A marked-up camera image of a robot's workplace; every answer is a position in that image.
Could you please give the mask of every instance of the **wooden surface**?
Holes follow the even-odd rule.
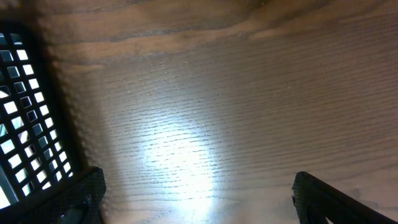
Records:
[[[398,1],[0,7],[47,42],[106,223],[298,223],[301,170],[398,220]]]

